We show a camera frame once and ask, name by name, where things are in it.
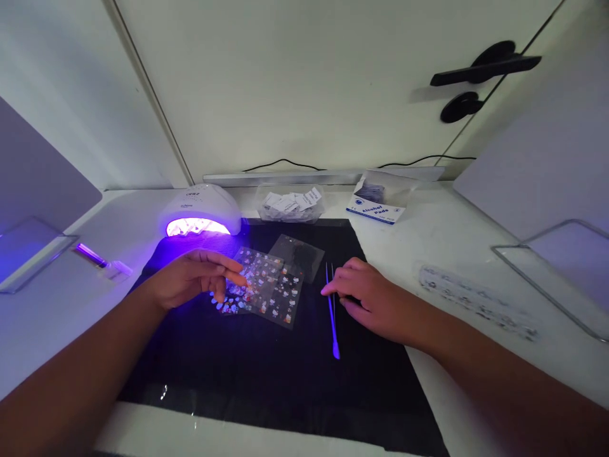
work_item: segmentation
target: finger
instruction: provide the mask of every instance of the finger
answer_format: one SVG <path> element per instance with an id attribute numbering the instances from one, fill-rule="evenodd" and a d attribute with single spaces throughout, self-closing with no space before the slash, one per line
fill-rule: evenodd
<path id="1" fill-rule="evenodd" d="M 335 278 L 353 279 L 357 274 L 357 271 L 350 268 L 339 267 L 334 272 Z"/>
<path id="2" fill-rule="evenodd" d="M 216 283 L 218 281 L 218 278 L 220 276 L 212 276 L 211 278 L 209 278 L 209 291 L 214 295 L 214 297 L 216 297 Z"/>
<path id="3" fill-rule="evenodd" d="M 216 288 L 214 297 L 220 303 L 224 303 L 226 299 L 226 278 L 224 278 L 224 276 L 216 276 L 214 278 L 214 286 Z"/>
<path id="4" fill-rule="evenodd" d="M 186 280 L 198 277 L 221 276 L 226 272 L 226 267 L 211 262 L 187 262 Z"/>
<path id="5" fill-rule="evenodd" d="M 214 252 L 214 251 L 206 251 L 204 249 L 195 249 L 194 251 L 187 253 L 186 257 L 191 260 L 195 260 L 197 262 L 217 263 L 218 265 L 222 265 L 223 267 L 226 267 L 227 270 L 231 270 L 231 271 L 234 271 L 237 273 L 239 273 L 241 270 L 243 270 L 243 266 L 236 260 L 228 258 L 225 255 L 222 255 L 222 254 Z"/>
<path id="6" fill-rule="evenodd" d="M 225 270 L 223 277 L 226 277 L 226 279 L 231 280 L 238 286 L 245 287 L 247 285 L 247 279 L 245 279 L 245 277 L 241 276 L 239 273 L 235 273 L 230 270 Z"/>
<path id="7" fill-rule="evenodd" d="M 344 278 L 335 277 L 322 289 L 322 295 L 328 296 L 333 293 L 342 293 L 345 295 L 355 295 L 355 282 Z"/>
<path id="8" fill-rule="evenodd" d="M 349 260 L 347 260 L 347 262 L 344 264 L 344 267 L 360 271 L 366 271 L 370 269 L 376 270 L 376 268 L 374 268 L 372 265 L 364 262 L 362 259 L 357 257 L 351 257 Z"/>
<path id="9" fill-rule="evenodd" d="M 358 321 L 361 325 L 366 328 L 370 328 L 373 321 L 373 316 L 370 311 L 366 311 L 361 306 L 353 303 L 348 298 L 340 299 L 341 305 L 347 310 L 347 313 L 351 315 L 356 321 Z"/>

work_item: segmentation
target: sticker packet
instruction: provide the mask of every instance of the sticker packet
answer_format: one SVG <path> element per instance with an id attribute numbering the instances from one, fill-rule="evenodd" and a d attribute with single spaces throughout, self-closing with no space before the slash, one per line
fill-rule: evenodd
<path id="1" fill-rule="evenodd" d="M 281 235 L 270 254 L 284 260 L 287 272 L 292 275 L 304 274 L 304 281 L 311 284 L 315 279 L 319 265 L 324 257 L 324 251 L 303 241 Z"/>

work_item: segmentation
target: nail sticker sheet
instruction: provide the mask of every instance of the nail sticker sheet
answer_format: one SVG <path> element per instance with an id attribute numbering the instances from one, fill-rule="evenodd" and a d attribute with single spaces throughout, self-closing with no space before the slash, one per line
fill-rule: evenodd
<path id="1" fill-rule="evenodd" d="M 481 319 L 493 322 L 507 332 L 515 333 L 528 341 L 539 339 L 536 325 L 529 313 L 487 288 L 431 265 L 421 267 L 419 283 L 426 291 L 440 295 L 444 300 L 475 313 Z"/>
<path id="2" fill-rule="evenodd" d="M 273 288 L 271 297 L 268 300 L 263 300 L 262 305 L 252 312 L 291 330 L 296 321 L 296 310 L 298 309 L 304 278 L 305 274 L 303 272 L 290 274 L 288 269 L 284 267 Z"/>
<path id="3" fill-rule="evenodd" d="M 243 265 L 241 275 L 247 286 L 226 282 L 226 302 L 214 303 L 221 314 L 236 315 L 262 306 L 270 299 L 284 267 L 283 259 L 242 246 L 235 260 Z"/>

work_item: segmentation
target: wire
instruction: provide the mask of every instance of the wire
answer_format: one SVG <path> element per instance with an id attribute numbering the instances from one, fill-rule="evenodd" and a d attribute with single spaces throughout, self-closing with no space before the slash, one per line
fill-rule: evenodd
<path id="1" fill-rule="evenodd" d="M 476 158 L 475 158 L 475 157 L 453 157 L 453 156 L 440 156 L 440 155 L 434 155 L 434 156 L 426 156 L 426 157 L 422 157 L 422 158 L 420 158 L 420 159 L 415 160 L 414 162 L 410 162 L 410 163 L 407 163 L 407 164 L 400 164 L 400 163 L 389 163 L 389 164 L 381 165 L 381 166 L 379 166 L 379 167 L 377 167 L 377 168 L 384 168 L 384 167 L 389 166 L 389 165 L 410 166 L 410 165 L 414 165 L 414 164 L 415 164 L 415 163 L 417 163 L 417 162 L 421 162 L 422 160 L 425 160 L 425 159 L 431 159 L 432 157 L 441 157 L 442 159 L 453 159 L 453 160 L 466 160 L 466 159 L 467 159 L 467 160 L 476 160 Z"/>
<path id="2" fill-rule="evenodd" d="M 317 168 L 317 167 L 314 167 L 313 165 L 297 164 L 296 162 L 292 162 L 291 160 L 288 160 L 288 159 L 279 159 L 278 161 L 275 161 L 275 162 L 270 163 L 270 164 L 258 165 L 258 166 L 255 166 L 253 168 L 248 168 L 247 170 L 243 170 L 241 173 L 247 173 L 248 171 L 253 171 L 253 170 L 258 169 L 258 168 L 264 168 L 264 167 L 267 167 L 267 166 L 275 165 L 276 163 L 279 163 L 279 162 L 289 162 L 292 165 L 296 165 L 296 166 L 303 166 L 303 167 L 307 167 L 307 168 L 313 168 L 314 170 L 317 170 L 317 171 L 326 171 L 325 168 Z"/>
<path id="3" fill-rule="evenodd" d="M 453 160 L 476 160 L 475 157 L 453 157 L 453 156 L 442 156 L 442 155 L 436 154 L 436 155 L 433 155 L 433 156 L 422 157 L 420 159 L 415 160 L 414 162 L 410 162 L 410 163 L 407 163 L 407 164 L 394 163 L 393 162 L 393 163 L 388 163 L 388 164 L 385 164 L 385 165 L 378 166 L 377 168 L 384 168 L 386 166 L 391 166 L 391 165 L 410 166 L 410 165 L 414 165 L 417 162 L 421 162 L 421 161 L 423 161 L 425 159 L 431 159 L 432 157 L 441 157 L 442 159 L 453 159 Z M 292 165 L 312 168 L 312 169 L 314 169 L 316 171 L 326 171 L 325 168 L 317 168 L 317 167 L 314 167 L 313 165 L 298 164 L 296 162 L 292 162 L 289 159 L 279 159 L 279 160 L 276 160 L 275 162 L 272 162 L 270 164 L 258 165 L 258 166 L 255 166 L 253 168 L 248 168 L 247 170 L 243 170 L 241 173 L 247 173 L 248 171 L 254 171 L 255 169 L 258 169 L 258 168 L 264 168 L 264 167 L 267 167 L 267 166 L 275 165 L 276 163 L 279 163 L 279 162 L 288 162 L 288 163 L 291 163 Z"/>

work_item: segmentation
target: white wall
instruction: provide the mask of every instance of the white wall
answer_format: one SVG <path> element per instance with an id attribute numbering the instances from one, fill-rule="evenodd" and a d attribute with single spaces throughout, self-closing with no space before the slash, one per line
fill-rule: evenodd
<path id="1" fill-rule="evenodd" d="M 442 154 L 491 44 L 534 37 L 560 0 L 125 0 L 129 33 L 200 182 L 281 157 L 345 169 Z M 498 77 L 475 86 L 482 97 Z M 287 165 L 277 169 L 295 169 Z"/>
<path id="2" fill-rule="evenodd" d="M 102 0 L 0 0 L 0 95 L 99 189 L 188 185 Z"/>

